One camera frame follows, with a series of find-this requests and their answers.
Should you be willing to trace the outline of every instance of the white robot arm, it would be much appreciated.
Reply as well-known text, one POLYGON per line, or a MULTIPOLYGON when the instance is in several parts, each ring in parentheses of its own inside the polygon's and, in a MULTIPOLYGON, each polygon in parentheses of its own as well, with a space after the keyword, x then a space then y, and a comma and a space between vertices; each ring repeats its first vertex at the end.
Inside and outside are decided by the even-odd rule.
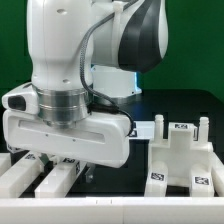
POLYGON ((120 167, 129 155, 130 117, 90 107, 93 94, 100 95, 92 90, 91 63, 155 67, 167 48, 165 1, 29 0, 27 13, 32 83, 2 98, 7 143, 120 167))

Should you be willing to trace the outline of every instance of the white plastic block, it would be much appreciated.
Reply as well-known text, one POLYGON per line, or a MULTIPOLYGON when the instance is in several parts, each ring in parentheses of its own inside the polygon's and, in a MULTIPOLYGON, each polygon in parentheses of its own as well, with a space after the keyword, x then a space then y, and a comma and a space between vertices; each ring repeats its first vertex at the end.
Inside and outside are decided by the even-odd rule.
POLYGON ((223 224, 220 198, 125 199, 124 224, 223 224))
POLYGON ((199 139, 195 140, 196 127, 190 123, 169 123, 168 139, 163 139, 163 117, 156 116, 155 138, 149 142, 148 167, 153 170, 156 161, 166 164, 168 185, 190 187, 189 174, 195 164, 206 167, 211 173, 213 146, 208 142, 208 118, 200 119, 199 139))
POLYGON ((191 197, 214 197, 215 191, 213 187, 211 172, 205 167, 195 165, 191 169, 191 197))
POLYGON ((219 197, 224 197, 224 165, 215 153, 212 156, 212 179, 215 191, 219 197))
POLYGON ((136 128, 134 128, 129 139, 135 140, 151 140, 154 138, 154 121, 135 121, 136 128))
POLYGON ((41 173, 41 162, 29 152, 0 177, 0 198, 18 198, 41 173))
POLYGON ((1 224, 124 224, 122 199, 0 200, 1 224))
POLYGON ((0 153, 0 176, 11 167, 10 153, 0 153))
POLYGON ((86 162, 64 159, 35 190, 36 198, 63 198, 66 196, 86 162))
POLYGON ((153 170, 149 171, 145 197, 165 197, 167 189, 168 169, 165 163, 156 162, 153 164, 153 170))

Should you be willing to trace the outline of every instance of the black cable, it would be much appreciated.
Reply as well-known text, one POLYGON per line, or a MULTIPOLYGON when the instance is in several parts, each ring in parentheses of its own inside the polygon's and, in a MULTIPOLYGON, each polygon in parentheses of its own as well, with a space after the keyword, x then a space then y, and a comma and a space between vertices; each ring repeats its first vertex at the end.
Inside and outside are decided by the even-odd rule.
POLYGON ((134 122, 134 120, 132 119, 131 115, 128 114, 126 111, 123 111, 123 110, 120 110, 120 109, 119 109, 119 113, 120 113, 120 114, 124 114, 124 115, 127 116, 128 119, 130 120, 131 127, 130 127, 130 130, 129 130, 128 134, 127 134, 127 136, 130 136, 131 133, 132 133, 133 130, 134 130, 135 122, 134 122))
MULTIPOLYGON (((128 9, 130 6, 132 6, 133 4, 135 4, 136 2, 138 2, 139 0, 131 0, 130 2, 128 2, 126 5, 124 5, 124 9, 126 10, 128 9)), ((91 37, 91 35, 93 34, 93 32, 100 26, 102 26, 103 24, 105 24, 106 22, 108 22, 109 20, 113 19, 115 16, 115 13, 110 14, 109 16, 107 16, 106 18, 104 18, 103 20, 99 21, 98 23, 96 23, 95 25, 93 25, 85 34, 83 41, 82 41, 82 45, 81 45, 81 53, 80 53, 80 80, 81 83, 84 87, 84 89, 86 91, 88 91, 89 93, 98 96, 100 98, 103 98, 107 101, 109 101, 111 103, 111 106, 106 106, 106 105, 97 105, 97 104, 92 104, 90 105, 90 110, 97 110, 97 111, 101 111, 101 112, 109 112, 112 114, 116 114, 116 113, 120 113, 123 114, 125 116, 128 117, 128 119, 130 120, 131 123, 131 127, 130 127, 130 131, 128 133, 128 136, 132 133, 133 129, 134 129, 134 121, 132 119, 132 117, 125 111, 120 110, 119 107, 117 106, 117 104, 113 101, 113 99, 111 99, 109 96, 100 93, 94 89, 92 89, 90 86, 87 85, 86 80, 85 80, 85 57, 86 57, 86 51, 87 51, 87 46, 88 46, 88 42, 89 39, 91 37)))
MULTIPOLYGON (((138 2, 139 0, 131 0, 129 3, 127 3, 126 5, 124 5, 124 10, 126 10, 127 8, 129 8, 130 6, 132 6, 133 4, 135 4, 136 2, 138 2)), ((99 21, 98 23, 96 23, 95 25, 93 25, 85 34, 83 41, 82 41, 82 46, 81 46, 81 54, 80 54, 80 79, 81 79, 81 83, 83 85, 83 87, 89 92, 92 93, 93 95, 96 95, 100 98, 103 98, 107 101, 109 101, 112 105, 116 105, 116 103, 107 95, 100 93, 96 90, 93 90, 91 87, 89 87, 86 83, 85 80, 85 56, 86 56, 86 50, 87 50, 87 46, 88 46, 88 42, 89 42, 89 38, 91 37, 92 33, 100 26, 102 26, 103 24, 105 24, 106 22, 108 22, 109 20, 113 19, 115 16, 115 13, 110 14, 109 16, 107 16, 106 18, 104 18, 103 20, 99 21)))

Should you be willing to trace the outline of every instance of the white plastic fixture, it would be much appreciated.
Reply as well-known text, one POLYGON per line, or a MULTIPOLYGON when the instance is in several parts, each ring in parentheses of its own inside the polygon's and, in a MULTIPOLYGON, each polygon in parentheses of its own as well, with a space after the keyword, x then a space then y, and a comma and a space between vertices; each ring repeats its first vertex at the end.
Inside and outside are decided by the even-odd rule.
POLYGON ((65 158, 58 163, 35 190, 36 198, 64 198, 86 163, 65 158))
POLYGON ((11 167, 11 158, 9 153, 0 153, 0 176, 2 176, 11 167))
POLYGON ((155 137, 149 143, 146 197, 165 197, 167 185, 188 187, 191 197, 223 196, 224 167, 208 142, 209 120, 193 124, 170 123, 168 139, 163 139, 163 116, 155 119, 155 137))
POLYGON ((0 198, 18 198, 43 172, 39 158, 29 152, 0 177, 0 198))

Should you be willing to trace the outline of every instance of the black table surface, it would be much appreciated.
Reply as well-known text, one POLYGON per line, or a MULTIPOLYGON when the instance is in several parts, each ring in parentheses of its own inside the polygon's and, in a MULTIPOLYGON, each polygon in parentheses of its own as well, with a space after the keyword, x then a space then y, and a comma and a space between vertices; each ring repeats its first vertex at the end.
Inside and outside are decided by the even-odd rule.
MULTIPOLYGON (((201 90, 145 90, 139 101, 123 105, 135 121, 153 121, 156 114, 164 116, 164 138, 168 123, 193 123, 199 126, 200 117, 209 118, 209 141, 214 151, 224 161, 224 104, 211 93, 201 90)), ((130 141, 128 161, 119 169, 97 166, 92 183, 85 182, 85 175, 73 185, 67 197, 85 196, 143 196, 147 178, 148 141, 130 141)), ((6 152, 3 134, 0 150, 6 152)), ((12 155, 18 161, 24 153, 12 155)), ((41 174, 21 197, 34 197, 34 190, 51 171, 52 164, 41 174)), ((187 188, 168 187, 167 196, 189 196, 187 188)))

